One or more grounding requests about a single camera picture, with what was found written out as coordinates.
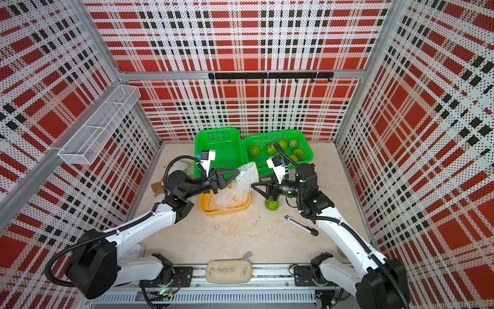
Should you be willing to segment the green custard apple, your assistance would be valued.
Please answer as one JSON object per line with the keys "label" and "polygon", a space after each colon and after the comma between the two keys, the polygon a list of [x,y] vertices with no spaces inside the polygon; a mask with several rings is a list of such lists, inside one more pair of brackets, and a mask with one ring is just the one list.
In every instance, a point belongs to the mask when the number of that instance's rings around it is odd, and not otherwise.
{"label": "green custard apple", "polygon": [[276,211],[279,208],[279,201],[270,197],[266,199],[264,206],[269,211]]}

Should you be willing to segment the white foam net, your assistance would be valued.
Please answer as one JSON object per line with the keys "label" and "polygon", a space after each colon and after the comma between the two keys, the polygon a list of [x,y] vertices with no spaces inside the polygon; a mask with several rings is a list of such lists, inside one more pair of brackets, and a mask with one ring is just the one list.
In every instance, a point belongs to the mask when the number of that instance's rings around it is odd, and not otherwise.
{"label": "white foam net", "polygon": [[238,168],[239,174],[235,181],[242,193],[249,193],[252,190],[252,184],[259,181],[259,172],[255,162],[248,162]]}

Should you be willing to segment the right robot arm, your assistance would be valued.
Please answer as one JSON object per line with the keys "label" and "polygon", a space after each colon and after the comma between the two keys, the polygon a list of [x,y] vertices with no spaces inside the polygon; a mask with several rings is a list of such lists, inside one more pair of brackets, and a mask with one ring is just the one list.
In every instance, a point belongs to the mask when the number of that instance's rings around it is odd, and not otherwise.
{"label": "right robot arm", "polygon": [[297,163],[277,142],[272,147],[278,154],[266,162],[274,177],[269,182],[254,183],[252,188],[266,186],[262,193],[266,199],[295,199],[298,213],[324,231],[350,262],[346,266],[332,254],[321,253],[311,260],[314,282],[338,285],[356,298],[360,308],[409,308],[410,290],[404,264],[387,258],[348,224],[319,189],[314,164]]}

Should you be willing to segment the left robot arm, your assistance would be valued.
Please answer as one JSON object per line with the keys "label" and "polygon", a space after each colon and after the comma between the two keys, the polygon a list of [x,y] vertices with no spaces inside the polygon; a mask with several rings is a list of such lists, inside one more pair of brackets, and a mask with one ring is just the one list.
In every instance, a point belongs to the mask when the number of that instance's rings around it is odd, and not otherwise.
{"label": "left robot arm", "polygon": [[184,171],[165,170],[165,198],[148,213],[126,224],[85,232],[78,242],[56,253],[45,266],[45,276],[53,284],[76,287],[87,299],[95,299],[110,288],[134,281],[168,284],[175,280],[173,264],[160,254],[125,258],[131,247],[154,233],[177,224],[192,210],[191,197],[217,193],[240,175],[237,169],[210,168],[209,159],[192,157],[200,176],[191,179]]}

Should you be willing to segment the foam nets pile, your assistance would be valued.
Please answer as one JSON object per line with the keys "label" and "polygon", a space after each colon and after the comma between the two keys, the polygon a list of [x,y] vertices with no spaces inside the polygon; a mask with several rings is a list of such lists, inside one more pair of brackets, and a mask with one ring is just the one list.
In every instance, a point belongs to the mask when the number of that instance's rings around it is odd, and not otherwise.
{"label": "foam nets pile", "polygon": [[242,206],[248,199],[248,193],[242,193],[238,188],[219,190],[210,200],[208,210],[220,211]]}

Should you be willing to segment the yellow plastic bowl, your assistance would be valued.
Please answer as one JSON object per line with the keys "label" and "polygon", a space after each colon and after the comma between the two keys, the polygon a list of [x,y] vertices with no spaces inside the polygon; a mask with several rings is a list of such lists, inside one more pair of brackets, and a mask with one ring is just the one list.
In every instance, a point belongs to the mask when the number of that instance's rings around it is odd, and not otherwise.
{"label": "yellow plastic bowl", "polygon": [[246,210],[251,201],[250,193],[240,200],[237,200],[237,197],[239,195],[229,188],[218,191],[217,194],[201,194],[199,196],[199,208],[208,216],[231,214]]}

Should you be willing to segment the empty green plastic basket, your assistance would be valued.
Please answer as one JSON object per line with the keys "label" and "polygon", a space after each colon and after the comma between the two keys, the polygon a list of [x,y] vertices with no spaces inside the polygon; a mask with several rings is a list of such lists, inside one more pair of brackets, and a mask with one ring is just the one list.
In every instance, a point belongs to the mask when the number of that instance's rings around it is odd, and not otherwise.
{"label": "empty green plastic basket", "polygon": [[216,158],[210,164],[210,173],[217,168],[237,169],[246,163],[241,135],[234,127],[199,132],[195,140],[194,156],[200,155],[203,150],[216,152]]}

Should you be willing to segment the green basket with fruit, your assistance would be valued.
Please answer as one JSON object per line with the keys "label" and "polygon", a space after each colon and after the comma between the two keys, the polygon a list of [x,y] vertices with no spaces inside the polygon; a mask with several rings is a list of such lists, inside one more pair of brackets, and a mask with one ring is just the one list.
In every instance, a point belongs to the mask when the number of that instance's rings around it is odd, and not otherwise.
{"label": "green basket with fruit", "polygon": [[281,149],[298,164],[310,163],[313,151],[302,132],[284,130],[248,136],[243,140],[243,151],[247,162],[254,162],[260,175],[273,170],[267,160],[280,154]]}

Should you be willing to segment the black pen tool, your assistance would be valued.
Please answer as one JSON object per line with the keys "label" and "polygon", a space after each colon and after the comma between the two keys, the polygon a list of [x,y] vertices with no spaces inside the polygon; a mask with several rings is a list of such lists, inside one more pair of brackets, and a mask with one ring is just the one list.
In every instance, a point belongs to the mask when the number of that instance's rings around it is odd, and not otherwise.
{"label": "black pen tool", "polygon": [[312,236],[318,236],[319,235],[319,232],[318,230],[310,227],[309,225],[303,223],[302,221],[300,220],[297,220],[296,218],[290,216],[290,215],[285,215],[285,220],[287,220],[288,222],[290,222],[291,224],[297,226],[298,228],[300,229],[303,229],[305,231],[307,231],[308,233],[310,233]]}

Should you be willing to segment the white teddy bear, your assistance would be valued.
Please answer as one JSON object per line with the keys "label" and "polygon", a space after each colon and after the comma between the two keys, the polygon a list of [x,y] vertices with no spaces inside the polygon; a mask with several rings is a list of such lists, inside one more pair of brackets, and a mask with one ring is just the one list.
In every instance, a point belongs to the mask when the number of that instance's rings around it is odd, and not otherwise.
{"label": "white teddy bear", "polygon": [[159,182],[151,184],[151,190],[152,190],[154,196],[167,195],[168,194],[168,190],[165,188],[165,186],[163,184],[163,180],[160,180]]}

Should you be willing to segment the beige sponge block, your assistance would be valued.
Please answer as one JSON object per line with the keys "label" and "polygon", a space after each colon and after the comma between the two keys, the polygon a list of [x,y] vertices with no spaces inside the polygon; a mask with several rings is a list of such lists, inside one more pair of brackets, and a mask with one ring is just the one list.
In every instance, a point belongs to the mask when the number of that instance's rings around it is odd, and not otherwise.
{"label": "beige sponge block", "polygon": [[207,265],[205,278],[209,283],[237,284],[248,282],[253,274],[247,260],[215,260]]}

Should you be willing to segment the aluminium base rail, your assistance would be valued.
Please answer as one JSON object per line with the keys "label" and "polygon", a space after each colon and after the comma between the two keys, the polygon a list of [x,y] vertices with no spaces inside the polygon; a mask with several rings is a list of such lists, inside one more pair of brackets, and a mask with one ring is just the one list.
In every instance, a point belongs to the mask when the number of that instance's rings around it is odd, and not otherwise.
{"label": "aluminium base rail", "polygon": [[177,265],[179,276],[170,283],[130,283],[110,288],[93,300],[95,305],[146,303],[153,305],[189,304],[267,304],[311,303],[319,305],[320,296],[328,293],[342,298],[343,293],[355,295],[358,274],[349,265],[335,260],[330,269],[333,279],[316,279],[310,265],[253,264],[233,260],[228,267]]}

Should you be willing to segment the black hook rail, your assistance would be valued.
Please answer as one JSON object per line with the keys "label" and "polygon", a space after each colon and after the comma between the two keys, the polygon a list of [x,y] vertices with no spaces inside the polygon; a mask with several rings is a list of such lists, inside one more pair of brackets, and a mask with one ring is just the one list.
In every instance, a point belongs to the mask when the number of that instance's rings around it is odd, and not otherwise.
{"label": "black hook rail", "polygon": [[233,80],[266,80],[266,79],[327,79],[331,80],[334,77],[334,72],[248,72],[248,73],[209,73],[208,78],[211,81],[225,80],[231,82]]}

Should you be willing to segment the clear wall shelf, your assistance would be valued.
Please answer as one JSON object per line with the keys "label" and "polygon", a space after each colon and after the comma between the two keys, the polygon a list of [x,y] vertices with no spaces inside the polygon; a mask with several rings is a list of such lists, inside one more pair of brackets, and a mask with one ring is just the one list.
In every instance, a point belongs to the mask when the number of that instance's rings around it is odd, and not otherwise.
{"label": "clear wall shelf", "polygon": [[121,84],[114,87],[104,96],[103,102],[91,117],[59,150],[59,158],[67,164],[93,164],[139,98],[140,91],[136,86]]}

